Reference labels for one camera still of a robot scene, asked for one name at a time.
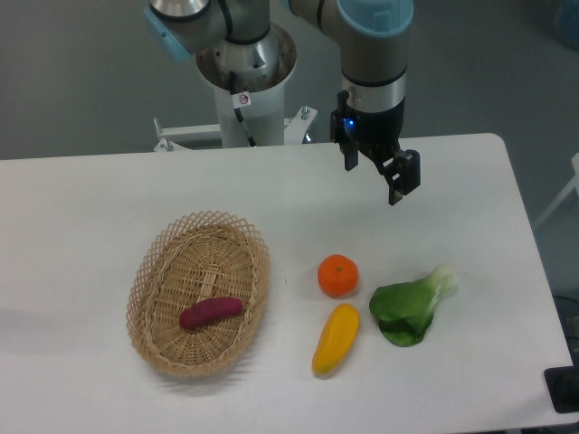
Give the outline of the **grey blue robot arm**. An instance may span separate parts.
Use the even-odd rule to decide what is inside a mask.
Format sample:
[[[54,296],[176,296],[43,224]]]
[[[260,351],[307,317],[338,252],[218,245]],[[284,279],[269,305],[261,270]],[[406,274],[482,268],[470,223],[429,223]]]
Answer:
[[[291,13],[333,41],[342,87],[330,116],[330,138],[346,170],[371,160],[398,203],[421,182],[419,154],[403,150],[410,1],[288,1]],[[267,1],[151,1],[152,34],[176,59],[194,58],[213,88],[226,147],[284,143],[284,85],[297,49],[271,20]]]

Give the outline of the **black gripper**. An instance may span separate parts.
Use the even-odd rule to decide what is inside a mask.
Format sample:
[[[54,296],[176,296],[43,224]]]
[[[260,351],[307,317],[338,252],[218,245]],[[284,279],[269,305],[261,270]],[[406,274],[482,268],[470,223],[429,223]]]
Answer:
[[[330,139],[339,145],[346,171],[358,165],[358,154],[383,168],[389,186],[388,203],[399,203],[404,196],[421,185],[420,154],[412,149],[399,149],[403,126],[404,101],[381,112],[364,112],[352,108],[350,94],[337,94],[337,108],[330,115]]]

